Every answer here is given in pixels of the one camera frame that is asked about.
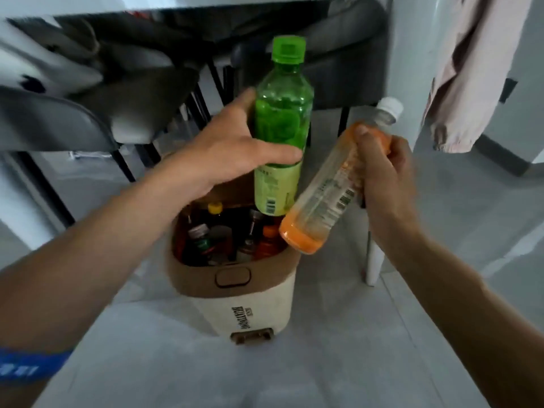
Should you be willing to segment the person's left hand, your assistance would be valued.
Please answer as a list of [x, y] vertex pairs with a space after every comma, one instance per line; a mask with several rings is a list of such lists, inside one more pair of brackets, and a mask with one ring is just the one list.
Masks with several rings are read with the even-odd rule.
[[193, 201], [215, 185], [254, 171], [253, 148], [297, 148], [252, 136], [248, 123], [255, 102], [256, 90], [248, 88], [214, 116], [191, 142], [166, 158], [167, 177], [182, 196]]

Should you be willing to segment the person's right hand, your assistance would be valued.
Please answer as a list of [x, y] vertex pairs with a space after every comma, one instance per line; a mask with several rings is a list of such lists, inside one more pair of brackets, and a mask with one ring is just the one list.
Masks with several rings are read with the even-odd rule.
[[365, 168], [362, 164], [361, 173], [369, 225], [376, 240], [420, 233], [409, 142], [404, 137], [391, 136], [390, 152], [384, 153], [383, 166]]

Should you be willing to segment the green plastic bottle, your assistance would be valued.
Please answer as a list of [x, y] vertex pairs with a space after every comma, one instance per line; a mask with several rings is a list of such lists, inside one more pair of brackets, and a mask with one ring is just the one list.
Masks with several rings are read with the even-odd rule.
[[[305, 151], [314, 89], [303, 76], [306, 40], [282, 35], [273, 40], [274, 68], [257, 86], [255, 135], [268, 143]], [[268, 216], [285, 215], [294, 204], [303, 161], [269, 163], [255, 169], [255, 206]]]

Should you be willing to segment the orange label plastic bottle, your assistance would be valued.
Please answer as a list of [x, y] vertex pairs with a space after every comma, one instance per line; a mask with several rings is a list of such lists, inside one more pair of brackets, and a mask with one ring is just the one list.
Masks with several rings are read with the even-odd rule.
[[389, 155], [392, 142], [389, 130], [403, 110], [398, 99], [384, 97], [368, 116], [340, 134], [319, 171], [281, 222], [280, 235], [290, 247], [302, 254], [314, 254], [323, 246], [359, 187], [354, 173], [358, 164], [355, 132], [362, 126], [377, 138], [382, 152]]

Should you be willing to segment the person's left forearm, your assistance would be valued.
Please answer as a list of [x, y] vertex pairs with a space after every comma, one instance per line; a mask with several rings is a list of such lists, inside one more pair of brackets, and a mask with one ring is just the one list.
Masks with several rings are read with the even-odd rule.
[[71, 351], [176, 214], [213, 186], [170, 158], [56, 239], [0, 271], [0, 347]]

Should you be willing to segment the person's right forearm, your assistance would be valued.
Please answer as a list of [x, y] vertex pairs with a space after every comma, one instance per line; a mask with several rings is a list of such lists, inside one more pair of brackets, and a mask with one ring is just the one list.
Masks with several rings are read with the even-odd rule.
[[544, 333], [415, 222], [371, 232], [492, 408], [544, 408]]

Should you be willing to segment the orange cap bottle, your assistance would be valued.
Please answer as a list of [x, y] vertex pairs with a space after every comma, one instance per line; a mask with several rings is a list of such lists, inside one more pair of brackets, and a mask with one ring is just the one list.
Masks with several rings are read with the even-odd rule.
[[283, 250], [279, 226], [266, 225], [262, 229], [262, 237], [257, 244], [254, 260], [262, 260], [281, 253]]

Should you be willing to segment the clear empty bottle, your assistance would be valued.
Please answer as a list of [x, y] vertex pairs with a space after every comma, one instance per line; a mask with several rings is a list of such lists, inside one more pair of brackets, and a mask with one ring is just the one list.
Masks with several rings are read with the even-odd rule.
[[237, 248], [235, 260], [239, 263], [253, 261], [255, 249], [255, 240], [251, 237], [246, 238]]

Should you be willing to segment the white table leg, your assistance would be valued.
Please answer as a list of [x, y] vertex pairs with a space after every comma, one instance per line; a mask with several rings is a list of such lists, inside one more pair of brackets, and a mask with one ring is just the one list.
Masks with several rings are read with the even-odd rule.
[[388, 13], [384, 93], [404, 112], [392, 133], [414, 150], [456, 0], [384, 0]]

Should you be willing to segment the white cap dark bottle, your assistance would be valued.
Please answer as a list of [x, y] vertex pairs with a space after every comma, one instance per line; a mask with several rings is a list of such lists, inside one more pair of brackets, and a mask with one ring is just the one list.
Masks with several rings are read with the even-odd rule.
[[209, 237], [208, 226], [206, 224], [196, 225], [188, 230], [187, 235], [199, 257], [197, 260], [198, 265], [208, 266], [214, 251], [214, 245]]

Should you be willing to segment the pink garment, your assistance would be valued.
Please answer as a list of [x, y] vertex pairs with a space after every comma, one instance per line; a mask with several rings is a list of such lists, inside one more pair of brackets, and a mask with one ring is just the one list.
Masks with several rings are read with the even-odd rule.
[[489, 125], [533, 0], [454, 0], [424, 116], [434, 150], [467, 153]]

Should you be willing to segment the cream and brown trash bin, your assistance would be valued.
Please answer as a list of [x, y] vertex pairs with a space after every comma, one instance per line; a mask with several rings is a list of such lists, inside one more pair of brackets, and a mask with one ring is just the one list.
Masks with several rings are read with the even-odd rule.
[[[207, 205], [216, 201], [224, 206], [225, 224], [209, 228], [213, 256], [208, 266], [199, 266], [187, 232], [207, 224]], [[289, 322], [300, 254], [282, 240], [283, 250], [275, 256], [247, 263], [235, 260], [246, 238], [253, 238], [257, 247], [263, 226], [279, 226], [281, 219], [257, 210], [249, 173], [214, 187], [185, 207], [171, 225], [165, 259], [173, 288], [217, 335], [236, 344], [269, 340]]]

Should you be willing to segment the white cloth with black spots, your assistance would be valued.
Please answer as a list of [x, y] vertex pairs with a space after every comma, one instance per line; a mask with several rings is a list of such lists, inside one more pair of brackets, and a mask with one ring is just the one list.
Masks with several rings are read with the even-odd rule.
[[103, 75], [53, 53], [0, 20], [0, 86], [65, 97], [100, 84]]

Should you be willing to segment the blue wristband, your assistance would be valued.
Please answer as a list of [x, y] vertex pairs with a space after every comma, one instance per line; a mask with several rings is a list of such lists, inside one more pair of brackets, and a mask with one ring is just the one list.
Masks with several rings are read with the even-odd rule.
[[29, 384], [54, 377], [73, 349], [48, 354], [0, 347], [0, 384]]

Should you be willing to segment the black wall socket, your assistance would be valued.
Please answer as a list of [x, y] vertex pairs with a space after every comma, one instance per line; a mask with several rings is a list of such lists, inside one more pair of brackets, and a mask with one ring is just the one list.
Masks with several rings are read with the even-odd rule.
[[508, 98], [513, 93], [518, 81], [513, 78], [506, 78], [504, 81], [503, 89], [500, 94], [499, 103], [505, 104]]

